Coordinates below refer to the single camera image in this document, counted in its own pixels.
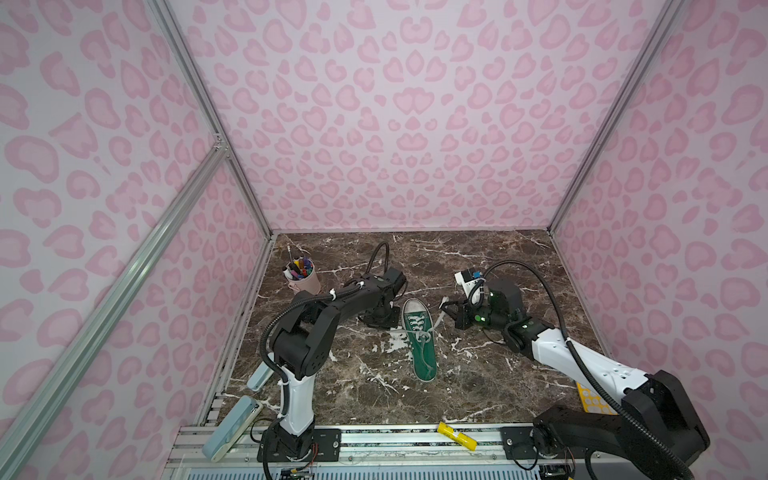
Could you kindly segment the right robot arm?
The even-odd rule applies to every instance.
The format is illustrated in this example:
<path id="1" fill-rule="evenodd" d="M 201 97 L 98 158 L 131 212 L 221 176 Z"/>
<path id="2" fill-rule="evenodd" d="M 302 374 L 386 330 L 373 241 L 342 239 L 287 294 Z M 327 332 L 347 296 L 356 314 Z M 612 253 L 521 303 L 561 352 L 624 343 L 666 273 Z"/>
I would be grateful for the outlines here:
<path id="1" fill-rule="evenodd" d="M 692 478 L 690 466 L 710 439 L 674 375 L 626 366 L 574 341 L 530 315 L 521 289 L 510 280 L 488 280 L 468 269 L 456 273 L 455 281 L 465 297 L 446 301 L 441 309 L 457 328 L 499 332 L 511 352 L 590 387 L 612 410 L 549 408 L 533 421 L 531 452 L 542 458 L 573 449 L 587 458 L 606 453 L 629 461 L 649 479 Z"/>

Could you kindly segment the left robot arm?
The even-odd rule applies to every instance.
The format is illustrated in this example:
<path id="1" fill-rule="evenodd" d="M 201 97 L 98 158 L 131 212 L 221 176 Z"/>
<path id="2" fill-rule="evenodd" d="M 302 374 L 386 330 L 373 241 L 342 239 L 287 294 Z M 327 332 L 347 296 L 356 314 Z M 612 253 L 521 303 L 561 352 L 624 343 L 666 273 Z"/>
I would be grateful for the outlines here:
<path id="1" fill-rule="evenodd" d="M 330 356 L 340 324 L 358 318 L 372 328 L 397 324 L 395 299 L 407 283 L 405 274 L 389 268 L 365 273 L 340 289 L 312 295 L 300 292 L 267 326 L 260 355 L 279 379 L 281 406 L 261 439 L 262 460 L 302 460 L 312 451 L 315 376 Z"/>

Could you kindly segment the pink pen cup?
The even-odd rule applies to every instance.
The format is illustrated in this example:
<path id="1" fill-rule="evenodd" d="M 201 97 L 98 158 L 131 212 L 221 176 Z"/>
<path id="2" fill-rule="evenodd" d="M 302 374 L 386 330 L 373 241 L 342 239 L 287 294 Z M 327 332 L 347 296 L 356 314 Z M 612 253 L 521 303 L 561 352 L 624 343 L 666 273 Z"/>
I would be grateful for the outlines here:
<path id="1" fill-rule="evenodd" d="M 312 295 L 317 295 L 321 291 L 321 283 L 318 275 L 313 268 L 307 271 L 306 276 L 299 278 L 296 272 L 286 267 L 283 270 L 284 276 L 288 281 L 288 287 L 295 293 L 306 291 Z"/>

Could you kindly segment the coloured pens bundle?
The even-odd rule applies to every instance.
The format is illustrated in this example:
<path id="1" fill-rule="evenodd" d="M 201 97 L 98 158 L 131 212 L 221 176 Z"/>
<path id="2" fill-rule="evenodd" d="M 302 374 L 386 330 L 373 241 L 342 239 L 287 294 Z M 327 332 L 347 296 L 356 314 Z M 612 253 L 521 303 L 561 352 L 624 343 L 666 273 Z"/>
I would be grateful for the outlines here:
<path id="1" fill-rule="evenodd" d="M 313 261 L 306 255 L 294 254 L 290 246 L 286 247 L 285 258 L 287 262 L 283 268 L 283 275 L 287 280 L 304 280 L 314 273 Z"/>

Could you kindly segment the yellow marker tube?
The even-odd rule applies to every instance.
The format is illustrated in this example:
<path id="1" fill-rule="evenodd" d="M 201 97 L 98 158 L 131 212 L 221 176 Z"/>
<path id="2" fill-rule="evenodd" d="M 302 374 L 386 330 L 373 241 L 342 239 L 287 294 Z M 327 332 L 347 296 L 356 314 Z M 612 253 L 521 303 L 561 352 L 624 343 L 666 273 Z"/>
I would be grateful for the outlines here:
<path id="1" fill-rule="evenodd" d="M 440 422 L 437 426 L 437 432 L 458 445 L 466 448 L 469 451 L 475 451 L 478 446 L 478 442 L 470 436 L 454 429 L 444 422 Z"/>

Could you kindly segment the light blue device upper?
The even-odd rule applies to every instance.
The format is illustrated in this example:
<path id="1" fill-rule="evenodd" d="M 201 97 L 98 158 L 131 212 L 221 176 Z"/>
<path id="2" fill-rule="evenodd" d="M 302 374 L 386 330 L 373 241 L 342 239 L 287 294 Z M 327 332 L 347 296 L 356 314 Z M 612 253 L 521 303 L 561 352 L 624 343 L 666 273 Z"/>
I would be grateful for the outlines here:
<path id="1" fill-rule="evenodd" d="M 273 374 L 274 371 L 265 362 L 261 362 L 247 380 L 246 386 L 251 391 L 258 392 L 269 382 Z"/>

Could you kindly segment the light blue device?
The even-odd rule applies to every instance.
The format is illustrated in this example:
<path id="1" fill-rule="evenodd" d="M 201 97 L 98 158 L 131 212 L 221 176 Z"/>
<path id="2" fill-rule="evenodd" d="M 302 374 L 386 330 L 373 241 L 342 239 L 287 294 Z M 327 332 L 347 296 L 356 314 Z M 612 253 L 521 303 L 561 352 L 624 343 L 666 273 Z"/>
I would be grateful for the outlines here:
<path id="1" fill-rule="evenodd" d="M 261 413 L 263 405 L 250 396 L 241 397 L 214 430 L 202 453 L 211 462 L 221 461 Z"/>
<path id="2" fill-rule="evenodd" d="M 269 382 L 273 374 L 274 371 L 265 362 L 261 362 L 247 380 L 246 386 L 251 391 L 258 392 Z"/>

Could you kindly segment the light blue device lower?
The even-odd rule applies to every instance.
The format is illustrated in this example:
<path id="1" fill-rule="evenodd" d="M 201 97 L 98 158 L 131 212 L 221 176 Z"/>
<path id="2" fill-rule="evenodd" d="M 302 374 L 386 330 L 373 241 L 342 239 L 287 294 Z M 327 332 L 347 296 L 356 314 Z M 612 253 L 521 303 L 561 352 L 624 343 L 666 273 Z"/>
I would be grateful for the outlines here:
<path id="1" fill-rule="evenodd" d="M 221 461 L 261 413 L 263 405 L 250 396 L 241 397 L 214 430 L 202 453 L 211 462 Z"/>

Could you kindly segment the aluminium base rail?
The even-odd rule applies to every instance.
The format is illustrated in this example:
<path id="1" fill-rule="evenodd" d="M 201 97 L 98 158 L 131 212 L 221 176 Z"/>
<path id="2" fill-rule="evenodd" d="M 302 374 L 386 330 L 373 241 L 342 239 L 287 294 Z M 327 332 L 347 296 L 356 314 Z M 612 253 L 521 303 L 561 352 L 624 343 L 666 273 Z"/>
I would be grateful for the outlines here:
<path id="1" fill-rule="evenodd" d="M 537 456 L 529 423 L 453 424 L 476 441 L 468 449 L 434 425 L 333 425 L 297 461 L 262 462 L 262 427 L 247 428 L 218 461 L 204 452 L 212 427 L 185 427 L 162 469 L 164 479 L 640 479 L 628 460 L 570 447 Z"/>

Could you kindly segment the aluminium frame post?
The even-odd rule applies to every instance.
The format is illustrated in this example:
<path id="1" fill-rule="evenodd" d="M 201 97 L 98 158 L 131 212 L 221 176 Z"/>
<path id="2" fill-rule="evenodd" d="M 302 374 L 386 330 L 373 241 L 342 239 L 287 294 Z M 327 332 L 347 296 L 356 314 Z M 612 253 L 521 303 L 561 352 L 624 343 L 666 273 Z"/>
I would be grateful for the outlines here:
<path id="1" fill-rule="evenodd" d="M 169 1 L 165 0 L 149 0 L 147 4 L 168 42 L 171 53 L 175 57 L 185 80 L 189 84 L 190 91 L 197 101 L 200 111 L 209 126 L 209 130 L 217 140 L 217 143 L 226 151 L 226 162 L 235 176 L 236 183 L 241 193 L 245 197 L 246 205 L 257 220 L 261 232 L 268 239 L 271 239 L 273 237 L 273 231 L 259 205 L 254 189 L 247 178 L 245 168 L 230 141 L 230 137 L 223 125 L 222 118 L 213 102 L 211 91 L 206 85 L 201 71 L 192 55 L 172 5 Z"/>

